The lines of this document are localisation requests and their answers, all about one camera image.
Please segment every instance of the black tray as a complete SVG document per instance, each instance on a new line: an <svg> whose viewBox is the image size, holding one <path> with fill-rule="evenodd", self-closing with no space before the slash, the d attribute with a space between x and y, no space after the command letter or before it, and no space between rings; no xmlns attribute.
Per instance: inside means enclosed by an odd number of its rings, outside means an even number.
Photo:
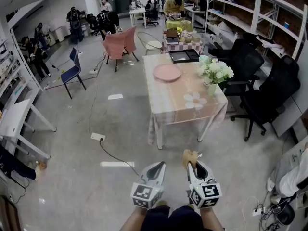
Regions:
<svg viewBox="0 0 308 231"><path fill-rule="evenodd" d="M199 61L199 54L195 50L169 51L169 55L174 64Z"/></svg>

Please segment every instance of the checkered tablecloth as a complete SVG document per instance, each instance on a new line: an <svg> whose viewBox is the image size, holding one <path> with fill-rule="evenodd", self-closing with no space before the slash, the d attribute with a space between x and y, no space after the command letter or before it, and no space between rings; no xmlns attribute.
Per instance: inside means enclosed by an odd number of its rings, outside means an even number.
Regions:
<svg viewBox="0 0 308 231"><path fill-rule="evenodd" d="M169 54L144 56L143 60L151 106L150 144L164 124L210 118L211 129L223 121L227 98L219 86L213 97L207 94L207 87L196 72L198 63L176 64L182 70L181 77L175 82L164 83L155 79L153 70L161 64L173 64Z"/></svg>
<svg viewBox="0 0 308 231"><path fill-rule="evenodd" d="M203 55L203 43L183 43L179 42L177 45L167 45L166 39L162 42L162 52L168 53L169 51L183 51L194 49L199 55Z"/></svg>

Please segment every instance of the table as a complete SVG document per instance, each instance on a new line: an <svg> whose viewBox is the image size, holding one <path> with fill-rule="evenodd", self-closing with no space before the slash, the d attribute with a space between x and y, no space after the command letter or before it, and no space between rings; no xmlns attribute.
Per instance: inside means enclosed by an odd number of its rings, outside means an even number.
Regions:
<svg viewBox="0 0 308 231"><path fill-rule="evenodd" d="M21 150L22 152L29 154L24 148L20 145L17 145L13 141L14 138L19 139L25 145L29 146L35 152L41 154L43 157L50 159L50 155L43 152L41 149L30 143L23 136L20 135L20 131L25 125L32 132L34 132L34 128L32 128L29 124L25 122L25 118L29 112L32 110L41 120L44 122L52 131L56 131L57 129L37 110L37 108L32 104L31 99L24 100L22 102L16 103L12 105L8 111L4 114L4 117L0 121L0 136L3 136L9 143L13 144Z"/></svg>
<svg viewBox="0 0 308 231"><path fill-rule="evenodd" d="M149 144L156 136L157 147L163 148L163 126L167 124L205 119L198 136L200 142L209 128L223 121L228 100L218 85L213 97L207 94L207 87L196 73L198 63L177 64L182 76L175 82L163 83L154 78L153 70L160 64L172 64L169 54L144 56L143 60L151 107Z"/></svg>
<svg viewBox="0 0 308 231"><path fill-rule="evenodd" d="M134 24L135 24L135 15L138 14L138 13L142 13L143 14L144 28L146 29L145 8L138 8L138 9L134 9L134 10L129 11L131 26L134 26Z"/></svg>
<svg viewBox="0 0 308 231"><path fill-rule="evenodd" d="M188 32L192 32L193 30L192 23L188 20L182 20L182 21L166 20L166 29L177 28L177 27L180 27Z"/></svg>
<svg viewBox="0 0 308 231"><path fill-rule="evenodd" d="M193 10L191 7L184 7L184 9L192 13L192 28L194 28L194 26L193 26L193 24L194 24L194 14L195 13L205 14L206 13L206 11Z"/></svg>
<svg viewBox="0 0 308 231"><path fill-rule="evenodd" d="M190 50L193 49L195 50L199 55L203 55L203 43L202 41L198 43L185 43L185 42L179 42L179 44L176 45L170 45L167 44L166 41L166 35L164 34L164 40L162 42L162 52L168 53L169 51L182 51L182 50Z"/></svg>

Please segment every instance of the yellow shirt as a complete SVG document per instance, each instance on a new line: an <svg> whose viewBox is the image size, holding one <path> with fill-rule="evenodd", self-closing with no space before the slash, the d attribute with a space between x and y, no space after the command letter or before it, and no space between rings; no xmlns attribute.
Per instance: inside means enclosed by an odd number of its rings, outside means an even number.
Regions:
<svg viewBox="0 0 308 231"><path fill-rule="evenodd" d="M165 4L164 4L165 14L179 13L181 11L184 11L184 1L182 1L181 6L178 6L174 3L174 0L165 0Z"/></svg>

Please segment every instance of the floor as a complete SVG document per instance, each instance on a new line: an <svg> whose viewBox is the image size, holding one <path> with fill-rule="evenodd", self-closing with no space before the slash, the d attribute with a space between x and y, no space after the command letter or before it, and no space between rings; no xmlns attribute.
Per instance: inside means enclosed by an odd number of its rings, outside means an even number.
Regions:
<svg viewBox="0 0 308 231"><path fill-rule="evenodd" d="M138 21L137 31L146 31L161 38L164 21L158 27L145 30ZM120 20L123 29L131 27L130 19ZM184 149L197 150L200 159L212 168L222 188L222 197L214 211L227 231L244 231L245 220L242 207L249 196L261 203L266 196L266 180L280 159L282 151L293 147L291 136L277 138L269 125L263 137L260 129L253 127L250 140L244 142L246 121L231 122L226 115L219 128L209 131L201 143L197 134L202 123L190 122L170 125L164 130L165 146L159 151L156 144L147 143L150 107L147 86L143 73L142 56L145 49L135 37L136 62L133 56L124 57L117 73L114 61L102 65L97 78L88 74L103 59L104 48L99 36L90 36L78 47L82 78L87 90L79 82L68 85L71 100L58 79L61 71L72 66L68 62L60 71L50 68L52 77L42 82L47 89L35 106L57 127L56 132L47 130L33 115L29 124L34 133L25 131L37 147L51 155L47 169L37 181L31 181L26 195L19 201L18 210L24 231L113 231L119 230L130 216L134 205L130 190L137 176L126 167L101 167L102 161L115 161L92 140L88 134L88 118L97 88L95 104L90 118L90 133L106 135L104 148L114 156L133 161L137 172L146 166L165 161L167 164L163 199L172 209L188 203L186 190L189 183L181 158ZM53 56L56 66L68 60L72 46L61 47ZM123 99L108 100L113 94L122 94ZM38 155L24 156L29 164L41 159ZM23 189L9 182L10 192L16 201ZM259 217L252 217L257 205L250 198L243 212L247 230L259 230Z"/></svg>

